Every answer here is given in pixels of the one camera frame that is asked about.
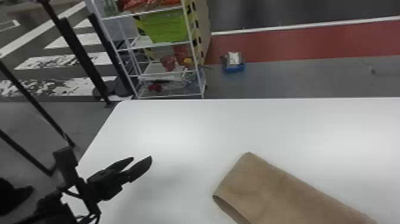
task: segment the red panel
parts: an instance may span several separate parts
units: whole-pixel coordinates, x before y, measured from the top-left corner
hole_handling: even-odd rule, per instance
[[[400,21],[213,36],[207,64],[227,51],[247,62],[400,54]]]

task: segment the shelf rack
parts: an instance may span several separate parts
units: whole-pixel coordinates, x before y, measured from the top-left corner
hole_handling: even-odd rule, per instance
[[[204,71],[199,65],[199,54],[196,53],[193,43],[193,39],[196,38],[193,38],[195,21],[190,21],[188,16],[188,11],[193,11],[194,7],[191,0],[180,0],[180,5],[159,6],[153,10],[139,10],[134,13],[125,11],[112,16],[105,15],[104,1],[112,2],[117,12],[117,4],[114,0],[102,0],[97,4],[95,0],[91,0],[95,15],[103,32],[111,42],[117,59],[134,90],[136,99],[192,96],[204,98],[207,81]],[[171,10],[183,11],[187,31],[186,41],[153,43],[149,36],[139,32],[133,17]],[[134,24],[134,26],[128,27],[128,32],[126,25],[123,25],[123,20],[128,20],[131,24]],[[161,62],[151,58],[146,53],[148,49],[162,52],[164,48],[174,45],[190,46],[194,63],[192,69],[187,69],[176,63],[176,68],[173,71],[166,71]],[[160,80],[167,83],[167,86],[161,92],[149,90],[154,81]]]

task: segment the black metal stand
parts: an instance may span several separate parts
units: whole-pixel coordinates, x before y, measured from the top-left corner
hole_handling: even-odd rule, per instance
[[[25,157],[29,162],[36,166],[39,170],[44,172],[46,175],[51,176],[55,170],[55,165],[50,169],[45,167],[37,159],[35,159],[31,154],[29,154],[21,145],[16,143],[12,138],[10,138],[5,132],[0,129],[0,138],[2,138],[9,146],[16,150],[19,154]]]
[[[78,175],[76,170],[78,161],[71,148],[63,148],[54,152],[53,155],[57,168],[64,179],[64,184],[39,200],[36,210],[31,216],[15,224],[39,222],[47,224],[89,224],[94,220],[96,220],[95,224],[98,224],[101,217],[98,204],[101,201],[112,200],[123,190],[123,185],[132,183],[144,175],[150,169],[153,161],[152,157],[149,156],[125,169],[133,161],[133,157],[128,157],[98,171],[85,181]],[[77,193],[70,191],[73,186]],[[80,216],[81,219],[77,221],[68,204],[63,204],[61,201],[63,193],[82,200],[89,214]]]
[[[121,68],[121,65],[117,59],[117,56],[113,50],[113,46],[111,45],[110,41],[107,40],[107,38],[104,35],[103,30],[101,29],[101,26],[99,24],[99,21],[96,18],[95,14],[90,14],[88,16],[88,19],[90,23],[92,23],[93,28],[95,29],[97,35],[99,36],[99,39],[101,43],[103,44],[105,51],[107,52],[108,56],[111,59],[112,64],[114,65],[117,74],[121,80],[121,83],[123,84],[123,87],[125,88],[127,95],[133,95],[133,89],[132,86],[129,83],[128,77],[126,77],[125,72]]]
[[[112,107],[110,99],[108,99],[108,89],[102,80],[99,72],[97,71],[95,65],[92,60],[89,58],[86,50],[80,43],[78,37],[74,33],[70,23],[66,18],[59,19],[54,12],[54,9],[49,3],[49,0],[38,0],[40,2],[46,12],[49,14],[50,18],[53,20],[55,26],[60,31],[61,35],[64,37],[65,41],[71,48],[72,52],[78,59],[79,63],[82,65],[86,74],[89,76],[93,84],[96,86],[96,89],[99,91],[101,98],[104,99],[106,103],[106,107]]]
[[[55,120],[45,111],[45,109],[39,104],[39,102],[24,88],[24,86],[18,81],[18,79],[6,68],[2,61],[0,61],[0,71],[3,72],[4,76],[7,77],[14,86],[27,98],[27,100],[40,112],[40,114],[46,119],[46,121],[65,139],[70,147],[75,147],[75,143],[71,138],[61,129],[61,127],[55,122]],[[51,169],[46,168],[43,164],[38,162],[32,155],[30,155],[23,147],[13,141],[6,133],[0,130],[0,137],[7,142],[14,150],[20,153],[23,157],[28,159],[33,165],[43,171],[46,175],[51,176],[54,167]]]

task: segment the white table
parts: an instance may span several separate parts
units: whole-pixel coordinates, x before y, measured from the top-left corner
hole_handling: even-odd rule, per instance
[[[103,224],[234,224],[211,195],[247,151],[379,223],[400,221],[400,98],[125,101],[78,171],[153,156],[148,173],[100,204]]]

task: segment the crosswalk marking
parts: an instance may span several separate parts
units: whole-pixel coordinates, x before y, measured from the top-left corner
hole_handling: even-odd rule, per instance
[[[106,66],[111,64],[111,60],[106,52],[88,53],[88,55],[95,66]],[[32,57],[28,58],[14,70],[54,69],[70,67],[78,63],[76,56],[73,54]]]
[[[72,8],[69,8],[68,10],[64,11],[63,13],[61,13],[58,16],[61,18],[69,17],[69,16],[75,14],[76,12],[80,11],[85,6],[86,6],[85,2],[79,2],[75,6],[73,6]],[[13,51],[20,48],[21,46],[29,43],[34,38],[40,36],[47,30],[51,29],[52,27],[54,27],[53,21],[48,20],[46,23],[38,26],[37,28],[25,33],[23,36],[20,36],[19,38],[12,41],[11,43],[3,46],[2,48],[0,48],[0,58],[4,58],[6,55],[12,53]]]
[[[0,33],[18,26],[21,26],[21,24],[17,20],[8,20],[6,22],[2,22],[0,23]]]
[[[103,76],[104,81],[112,81],[116,76]],[[20,83],[33,95],[49,97],[87,97],[95,87],[90,78],[82,77],[68,80],[20,80]],[[22,94],[9,80],[0,80],[0,96],[20,97]]]
[[[82,20],[82,22],[78,23],[78,25],[76,25],[74,27],[74,29],[81,29],[81,28],[87,28],[87,27],[92,27],[92,24],[90,23],[90,21],[88,19],[84,19],[84,20]]]
[[[76,35],[83,46],[88,45],[100,45],[101,41],[96,33],[83,33]],[[54,48],[68,48],[68,44],[65,39],[60,36],[55,41],[50,43],[45,47],[45,49],[54,49]]]

